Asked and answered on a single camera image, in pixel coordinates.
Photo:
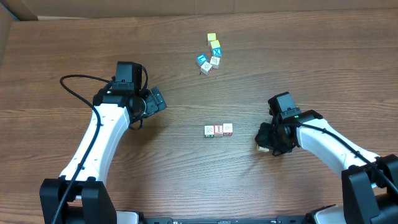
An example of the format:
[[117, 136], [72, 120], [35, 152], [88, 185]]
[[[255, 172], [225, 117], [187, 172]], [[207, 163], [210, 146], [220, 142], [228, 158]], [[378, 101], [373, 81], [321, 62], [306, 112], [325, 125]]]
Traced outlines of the white green block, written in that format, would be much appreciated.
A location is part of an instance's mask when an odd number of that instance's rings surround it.
[[261, 147], [260, 145], [257, 145], [257, 146], [256, 146], [256, 149], [257, 149], [258, 151], [260, 151], [260, 152], [269, 152], [269, 149], [268, 149], [268, 148]]
[[204, 135], [206, 138], [213, 138], [215, 136], [215, 129], [213, 125], [204, 126]]

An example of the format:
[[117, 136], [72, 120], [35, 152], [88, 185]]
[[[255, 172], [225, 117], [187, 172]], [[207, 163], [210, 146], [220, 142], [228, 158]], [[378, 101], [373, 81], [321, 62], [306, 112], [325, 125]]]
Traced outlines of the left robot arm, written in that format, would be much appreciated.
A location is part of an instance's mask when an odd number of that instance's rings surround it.
[[106, 181], [125, 131], [167, 107], [159, 89], [148, 89], [147, 82], [143, 65], [118, 62], [115, 76], [92, 101], [84, 100], [92, 116], [76, 153], [58, 178], [40, 186], [45, 223], [143, 223], [139, 212], [115, 209]]

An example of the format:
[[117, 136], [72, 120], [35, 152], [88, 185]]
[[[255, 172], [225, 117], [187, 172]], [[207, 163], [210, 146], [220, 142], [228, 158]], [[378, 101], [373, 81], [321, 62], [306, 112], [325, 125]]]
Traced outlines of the red I block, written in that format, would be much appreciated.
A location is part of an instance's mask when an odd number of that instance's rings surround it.
[[223, 131], [223, 125], [222, 124], [216, 124], [214, 125], [214, 136], [215, 137], [220, 137], [224, 135]]

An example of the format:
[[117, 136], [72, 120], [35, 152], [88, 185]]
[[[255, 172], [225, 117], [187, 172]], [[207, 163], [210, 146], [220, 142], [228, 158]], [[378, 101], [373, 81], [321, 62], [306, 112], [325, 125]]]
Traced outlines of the red circle block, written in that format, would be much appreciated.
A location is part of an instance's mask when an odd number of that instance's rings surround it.
[[233, 135], [233, 124], [232, 123], [224, 123], [223, 124], [223, 135], [224, 136], [232, 136]]

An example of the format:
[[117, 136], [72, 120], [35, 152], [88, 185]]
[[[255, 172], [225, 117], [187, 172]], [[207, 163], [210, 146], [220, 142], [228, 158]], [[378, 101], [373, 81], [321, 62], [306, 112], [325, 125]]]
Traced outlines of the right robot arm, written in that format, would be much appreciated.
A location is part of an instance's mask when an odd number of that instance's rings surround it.
[[290, 93], [268, 101], [270, 123], [255, 137], [259, 149], [273, 156], [295, 147], [316, 155], [342, 182], [343, 206], [330, 205], [307, 213], [303, 223], [397, 223], [397, 156], [381, 157], [335, 131], [314, 110], [301, 111]]

